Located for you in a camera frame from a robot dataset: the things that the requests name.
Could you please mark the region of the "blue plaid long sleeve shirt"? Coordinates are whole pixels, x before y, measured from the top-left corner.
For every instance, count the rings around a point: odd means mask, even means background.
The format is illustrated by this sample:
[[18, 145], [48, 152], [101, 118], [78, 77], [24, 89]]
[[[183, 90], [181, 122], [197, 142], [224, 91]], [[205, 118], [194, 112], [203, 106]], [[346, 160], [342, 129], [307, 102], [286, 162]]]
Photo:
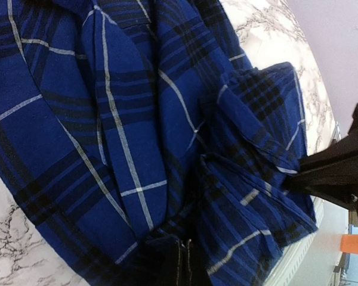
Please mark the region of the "blue plaid long sleeve shirt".
[[316, 231], [290, 63], [257, 69], [219, 1], [0, 1], [0, 178], [91, 285], [150, 285], [147, 240], [262, 285]]

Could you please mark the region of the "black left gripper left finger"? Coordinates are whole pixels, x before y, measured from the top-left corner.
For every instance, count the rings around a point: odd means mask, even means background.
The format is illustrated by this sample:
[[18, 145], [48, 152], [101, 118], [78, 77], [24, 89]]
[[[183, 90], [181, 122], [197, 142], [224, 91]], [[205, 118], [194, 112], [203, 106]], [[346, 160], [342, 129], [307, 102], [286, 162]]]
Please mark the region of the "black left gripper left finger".
[[147, 240], [145, 246], [153, 275], [150, 285], [184, 285], [184, 241], [170, 235]]

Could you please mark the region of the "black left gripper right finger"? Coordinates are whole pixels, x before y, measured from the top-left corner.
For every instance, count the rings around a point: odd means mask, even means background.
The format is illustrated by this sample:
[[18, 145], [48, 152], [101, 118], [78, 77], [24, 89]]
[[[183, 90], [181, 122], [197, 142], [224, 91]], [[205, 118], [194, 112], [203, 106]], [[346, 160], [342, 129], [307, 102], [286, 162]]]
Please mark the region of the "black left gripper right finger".
[[186, 241], [186, 285], [212, 286], [206, 271], [205, 255], [202, 249], [193, 240]]

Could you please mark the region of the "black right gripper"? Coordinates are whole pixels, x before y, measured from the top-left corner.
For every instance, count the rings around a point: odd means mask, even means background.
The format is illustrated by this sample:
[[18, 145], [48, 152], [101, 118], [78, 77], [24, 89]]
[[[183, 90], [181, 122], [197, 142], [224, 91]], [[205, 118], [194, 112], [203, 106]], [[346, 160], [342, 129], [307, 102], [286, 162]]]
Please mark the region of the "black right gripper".
[[[348, 135], [327, 149], [300, 160], [298, 179], [356, 179], [358, 181], [358, 103], [352, 114]], [[319, 197], [358, 215], [358, 182], [344, 185], [312, 185], [288, 178], [289, 191]]]

